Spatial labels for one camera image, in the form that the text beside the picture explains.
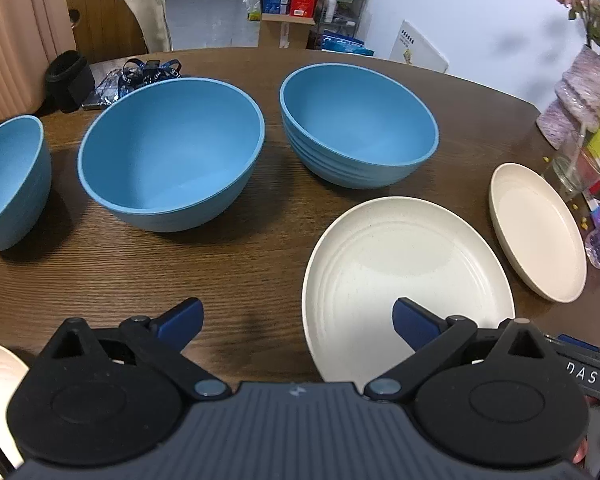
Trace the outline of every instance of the white wall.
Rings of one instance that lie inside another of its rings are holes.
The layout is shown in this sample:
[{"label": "white wall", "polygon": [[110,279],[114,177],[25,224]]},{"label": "white wall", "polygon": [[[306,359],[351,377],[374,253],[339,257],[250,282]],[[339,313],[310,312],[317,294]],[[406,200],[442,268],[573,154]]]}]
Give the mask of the white wall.
[{"label": "white wall", "polygon": [[555,0],[369,0],[361,36],[387,58],[406,19],[448,59],[448,73],[543,110],[584,42]]}]

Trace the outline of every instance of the cardboard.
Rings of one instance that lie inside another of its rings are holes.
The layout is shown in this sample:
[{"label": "cardboard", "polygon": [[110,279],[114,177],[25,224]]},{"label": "cardboard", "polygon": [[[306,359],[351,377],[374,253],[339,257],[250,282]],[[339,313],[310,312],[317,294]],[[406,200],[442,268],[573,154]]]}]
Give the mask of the cardboard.
[{"label": "cardboard", "polygon": [[288,14],[263,14],[258,47],[306,48],[313,18],[297,18]]}]

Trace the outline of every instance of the wooden chair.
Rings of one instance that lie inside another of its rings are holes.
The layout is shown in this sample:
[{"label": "wooden chair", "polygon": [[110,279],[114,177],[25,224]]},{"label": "wooden chair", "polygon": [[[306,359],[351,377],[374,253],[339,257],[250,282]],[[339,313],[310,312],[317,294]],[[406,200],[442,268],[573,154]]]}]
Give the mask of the wooden chair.
[{"label": "wooden chair", "polygon": [[75,44],[89,63],[146,54],[136,17],[124,0],[66,0]]}]

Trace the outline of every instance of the bowl rim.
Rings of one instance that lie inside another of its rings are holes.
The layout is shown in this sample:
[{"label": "bowl rim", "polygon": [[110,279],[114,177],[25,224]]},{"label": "bowl rim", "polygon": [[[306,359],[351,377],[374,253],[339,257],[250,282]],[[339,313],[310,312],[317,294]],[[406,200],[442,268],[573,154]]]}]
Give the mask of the bowl rim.
[{"label": "bowl rim", "polygon": [[[369,160],[364,160],[362,158],[354,158],[350,155],[347,155],[346,153],[341,152],[340,150],[336,150],[335,148],[332,148],[331,146],[328,146],[327,144],[325,144],[324,142],[322,142],[321,140],[318,140],[316,137],[312,136],[312,134],[310,134],[307,130],[305,130],[299,123],[298,121],[296,121],[296,119],[293,117],[293,115],[291,114],[291,112],[288,110],[288,108],[286,107],[286,103],[285,103],[285,97],[284,97],[284,92],[286,89],[286,85],[289,81],[291,81],[291,78],[293,78],[294,76],[296,76],[297,74],[304,72],[305,70],[311,70],[317,67],[321,67],[321,66],[346,66],[349,68],[355,68],[356,70],[362,70],[364,72],[371,72],[373,74],[376,74],[384,79],[387,79],[387,81],[398,85],[400,88],[402,88],[403,90],[406,90],[414,99],[416,99],[417,102],[419,102],[419,104],[424,108],[424,110],[427,112],[427,114],[429,115],[431,121],[433,122],[433,126],[434,126],[434,142],[431,146],[431,148],[429,149],[429,151],[427,153],[425,153],[423,156],[420,156],[419,158],[414,158],[412,160],[407,160],[404,162],[398,162],[395,164],[378,164],[377,162],[371,162]],[[409,90],[405,85],[398,83],[396,80],[391,79],[389,76],[385,76],[384,74],[381,74],[379,72],[376,72],[376,70],[371,70],[370,68],[366,68],[363,66],[357,66],[357,65],[352,65],[349,63],[315,63],[315,64],[311,64],[311,65],[307,65],[307,66],[303,66],[302,68],[299,68],[298,70],[295,70],[294,72],[292,72],[291,74],[289,74],[286,79],[284,80],[284,82],[282,83],[282,86],[280,87],[280,107],[283,110],[283,113],[286,115],[286,117],[289,118],[289,120],[291,121],[291,123],[293,124],[293,126],[295,126],[303,135],[307,136],[309,139],[311,139],[313,142],[315,142],[316,144],[319,144],[320,146],[322,146],[323,148],[329,150],[332,153],[336,153],[339,156],[342,156],[344,158],[346,158],[347,160],[352,160],[354,162],[362,162],[364,164],[369,164],[370,166],[376,166],[378,168],[401,168],[404,166],[413,166],[414,164],[419,164],[421,162],[424,162],[425,160],[427,160],[431,155],[433,155],[433,153],[437,150],[438,148],[438,144],[440,143],[440,131],[438,128],[438,122],[436,121],[436,118],[433,116],[433,113],[431,113],[431,110],[429,110],[429,107],[424,104],[424,102],[422,101],[422,99],[420,99],[416,94],[414,94],[414,92],[412,92],[411,90]]]},{"label": "bowl rim", "polygon": [[[83,157],[83,153],[84,153],[84,146],[88,142],[89,136],[91,135],[93,129],[97,126],[97,124],[101,120],[101,118],[103,118],[107,113],[109,113],[111,110],[113,110],[118,103],[121,103],[122,101],[124,101],[132,96],[138,95],[138,92],[145,92],[145,91],[148,91],[150,89],[156,88],[157,86],[161,86],[161,85],[182,84],[185,81],[192,81],[192,80],[193,81],[203,81],[203,82],[218,84],[221,86],[226,86],[227,88],[230,88],[230,89],[238,92],[238,94],[242,95],[245,99],[247,99],[247,101],[250,102],[250,104],[253,106],[253,109],[256,111],[256,115],[260,122],[260,136],[258,138],[256,147],[253,150],[253,153],[251,153],[249,160],[247,161],[245,166],[240,170],[239,174],[229,184],[224,186],[222,189],[219,189],[212,195],[204,197],[196,202],[186,203],[186,204],[179,205],[176,207],[171,207],[171,208],[141,209],[141,208],[125,207],[125,206],[121,206],[118,204],[114,204],[113,202],[109,202],[108,200],[101,197],[98,193],[96,193],[91,188],[91,186],[87,183],[87,179],[84,176],[84,171],[82,170],[82,157]],[[80,183],[82,184],[82,187],[84,188],[84,190],[88,193],[88,195],[91,198],[93,198],[100,205],[103,205],[107,209],[110,209],[117,213],[138,215],[138,216],[155,216],[155,215],[175,213],[177,211],[182,211],[184,209],[188,209],[190,207],[200,205],[203,202],[206,202],[207,200],[211,200],[213,197],[221,194],[222,192],[224,192],[225,190],[227,190],[228,188],[233,186],[238,180],[240,180],[244,176],[244,174],[249,170],[249,168],[255,163],[256,159],[260,155],[262,146],[264,145],[264,139],[265,139],[265,123],[264,123],[264,117],[262,115],[262,111],[260,110],[260,107],[258,106],[256,101],[254,101],[254,99],[250,95],[248,95],[245,91],[239,89],[237,86],[234,86],[229,83],[225,83],[224,81],[219,81],[217,79],[211,79],[211,78],[207,78],[207,77],[181,77],[178,79],[169,79],[166,81],[152,83],[150,85],[144,86],[142,88],[139,88],[138,90],[135,90],[135,91],[125,95],[122,99],[116,101],[109,108],[104,110],[104,112],[101,113],[96,118],[96,120],[93,121],[93,123],[91,123],[91,126],[89,126],[89,128],[87,129],[87,133],[82,138],[82,142],[80,143],[80,149],[78,150],[78,178],[80,179]]]},{"label": "bowl rim", "polygon": [[7,207],[11,204],[11,202],[13,202],[13,199],[16,197],[16,195],[22,188],[22,185],[28,179],[29,175],[31,174],[31,171],[33,170],[33,167],[35,166],[36,162],[38,161],[38,158],[40,157],[40,152],[42,151],[42,146],[44,145],[44,142],[45,142],[44,126],[42,125],[42,122],[40,121],[40,119],[37,117],[34,117],[33,115],[20,115],[18,117],[14,117],[13,119],[9,119],[8,121],[4,121],[2,124],[0,124],[0,130],[9,123],[21,122],[23,120],[26,120],[26,121],[33,120],[38,125],[38,133],[40,135],[40,138],[38,139],[38,146],[36,147],[36,151],[35,151],[35,155],[33,156],[33,160],[31,161],[31,164],[27,168],[27,173],[25,174],[25,176],[23,177],[21,182],[18,184],[16,191],[13,192],[13,194],[7,200],[7,202],[5,202],[4,205],[0,208],[0,216],[2,215],[2,213],[4,213],[4,210],[7,209]]}]

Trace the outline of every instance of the floor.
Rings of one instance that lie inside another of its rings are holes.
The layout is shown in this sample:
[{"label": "floor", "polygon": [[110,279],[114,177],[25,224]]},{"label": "floor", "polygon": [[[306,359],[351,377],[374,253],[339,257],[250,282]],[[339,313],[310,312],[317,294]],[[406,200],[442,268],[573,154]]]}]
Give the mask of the floor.
[{"label": "floor", "polygon": [[247,20],[243,0],[166,0],[174,50],[258,46],[259,22]]}]

